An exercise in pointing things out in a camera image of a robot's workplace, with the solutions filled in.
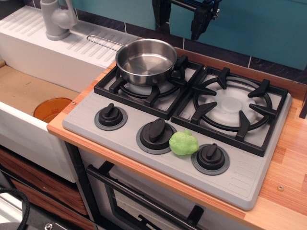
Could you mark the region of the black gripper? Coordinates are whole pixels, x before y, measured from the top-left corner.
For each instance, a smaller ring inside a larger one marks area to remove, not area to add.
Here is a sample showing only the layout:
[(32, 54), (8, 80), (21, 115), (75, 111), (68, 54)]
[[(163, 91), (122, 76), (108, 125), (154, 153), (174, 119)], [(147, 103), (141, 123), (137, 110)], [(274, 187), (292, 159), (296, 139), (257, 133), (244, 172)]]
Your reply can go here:
[(219, 0), (152, 0), (156, 24), (160, 27), (169, 21), (171, 4), (194, 12), (191, 25), (191, 40), (198, 40), (207, 30), (211, 20), (219, 17)]

